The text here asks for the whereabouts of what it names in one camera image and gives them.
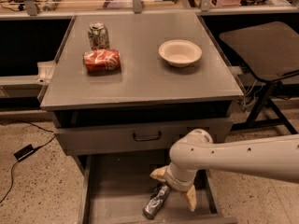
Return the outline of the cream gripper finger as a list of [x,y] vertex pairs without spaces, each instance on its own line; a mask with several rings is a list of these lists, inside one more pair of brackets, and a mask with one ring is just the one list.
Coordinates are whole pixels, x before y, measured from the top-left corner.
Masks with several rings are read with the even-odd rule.
[[157,169],[153,170],[149,176],[153,179],[160,181],[160,182],[165,182],[166,181],[166,170],[167,170],[167,166],[157,168]]
[[195,186],[191,186],[189,190],[182,192],[181,196],[185,200],[189,210],[193,212],[197,205]]

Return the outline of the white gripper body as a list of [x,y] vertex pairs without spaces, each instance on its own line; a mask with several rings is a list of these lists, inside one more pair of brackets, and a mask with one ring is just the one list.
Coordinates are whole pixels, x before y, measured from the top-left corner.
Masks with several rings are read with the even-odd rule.
[[195,171],[185,170],[171,162],[165,171],[166,182],[175,190],[185,192],[189,190],[196,176]]

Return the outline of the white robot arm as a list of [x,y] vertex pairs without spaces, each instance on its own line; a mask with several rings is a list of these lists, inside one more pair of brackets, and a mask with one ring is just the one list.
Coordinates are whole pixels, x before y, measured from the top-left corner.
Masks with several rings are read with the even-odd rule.
[[215,144],[208,132],[195,129],[171,146],[169,157],[170,163],[150,177],[179,191],[192,211],[197,205],[194,179],[199,170],[299,181],[299,134]]

